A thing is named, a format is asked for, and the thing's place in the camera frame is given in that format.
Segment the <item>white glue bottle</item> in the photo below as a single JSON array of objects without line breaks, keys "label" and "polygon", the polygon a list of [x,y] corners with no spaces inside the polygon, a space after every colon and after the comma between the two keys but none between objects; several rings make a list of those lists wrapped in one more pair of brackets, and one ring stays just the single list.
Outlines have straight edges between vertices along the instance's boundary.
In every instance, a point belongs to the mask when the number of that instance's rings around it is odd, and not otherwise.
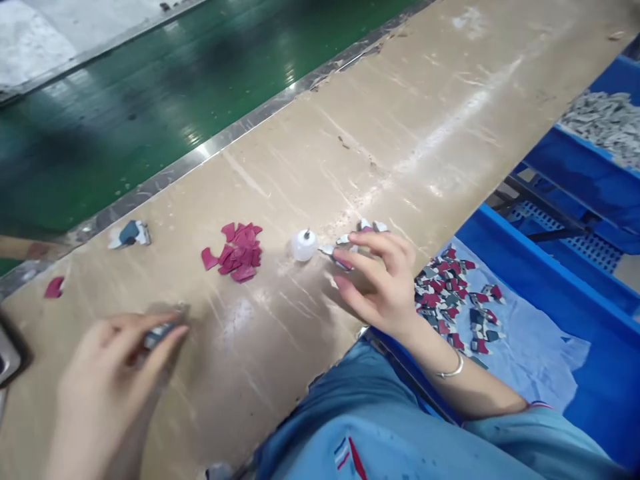
[{"label": "white glue bottle", "polygon": [[300,230],[291,239],[291,252],[298,261],[309,261],[318,249],[318,238],[310,229]]}]

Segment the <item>sleeve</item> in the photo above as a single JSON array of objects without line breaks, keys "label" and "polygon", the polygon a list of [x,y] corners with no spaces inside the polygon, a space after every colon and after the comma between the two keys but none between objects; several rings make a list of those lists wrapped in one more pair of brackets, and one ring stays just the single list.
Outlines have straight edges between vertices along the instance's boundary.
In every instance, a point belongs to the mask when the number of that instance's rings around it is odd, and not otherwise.
[{"label": "sleeve", "polygon": [[626,479],[590,436],[542,402],[516,415],[467,422],[464,428],[547,479]]}]

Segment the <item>hand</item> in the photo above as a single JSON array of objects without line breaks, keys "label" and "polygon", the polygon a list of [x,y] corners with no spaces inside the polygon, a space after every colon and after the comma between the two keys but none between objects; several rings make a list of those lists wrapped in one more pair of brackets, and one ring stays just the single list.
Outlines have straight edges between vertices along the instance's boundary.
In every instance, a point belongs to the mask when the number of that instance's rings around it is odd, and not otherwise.
[{"label": "hand", "polygon": [[368,247],[372,254],[382,257],[384,264],[360,253],[334,250],[336,260],[350,262],[376,288],[376,293],[362,295],[348,278],[336,276],[334,280],[342,298],[365,322],[402,343],[416,324],[424,323],[415,312],[413,247],[392,233],[351,233],[349,241]]},{"label": "hand", "polygon": [[104,478],[143,410],[155,408],[165,367],[189,328],[174,328],[136,366],[145,334],[177,316],[118,315],[85,334],[59,385],[47,478]]}]

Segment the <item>worker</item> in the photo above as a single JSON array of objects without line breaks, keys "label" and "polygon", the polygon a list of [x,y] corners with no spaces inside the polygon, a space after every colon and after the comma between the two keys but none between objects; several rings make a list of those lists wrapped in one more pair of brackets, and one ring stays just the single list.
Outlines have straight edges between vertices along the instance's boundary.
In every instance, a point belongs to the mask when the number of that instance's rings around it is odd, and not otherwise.
[{"label": "worker", "polygon": [[[584,432],[462,356],[416,314],[415,252],[391,233],[352,233],[382,262],[336,250],[375,288],[363,295],[336,276],[342,298],[368,324],[400,342],[460,418],[462,428],[424,413],[390,364],[360,340],[316,380],[255,454],[269,479],[615,479],[627,472]],[[175,328],[132,366],[150,329],[168,315],[120,315],[84,336],[59,388],[48,480],[132,479],[153,408],[188,326]]]}]

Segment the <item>beige table surface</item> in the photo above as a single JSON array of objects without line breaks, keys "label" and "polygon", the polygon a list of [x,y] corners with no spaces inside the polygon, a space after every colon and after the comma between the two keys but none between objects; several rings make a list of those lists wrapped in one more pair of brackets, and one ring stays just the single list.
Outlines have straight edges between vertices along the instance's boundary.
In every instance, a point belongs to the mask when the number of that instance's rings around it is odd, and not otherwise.
[{"label": "beige table surface", "polygon": [[[419,251],[416,271],[632,40],[631,2],[444,0],[150,198],[150,247],[107,250],[107,230],[2,303],[35,352],[13,384],[0,478],[39,477],[58,378],[95,319],[191,306],[193,331],[156,412],[146,479],[236,467],[339,360],[361,324],[337,302],[324,257],[297,265],[290,236],[332,242],[363,215]],[[622,40],[608,37],[624,31]],[[230,221],[264,227],[263,266],[237,285],[205,272]],[[64,275],[63,296],[43,300]]]}]

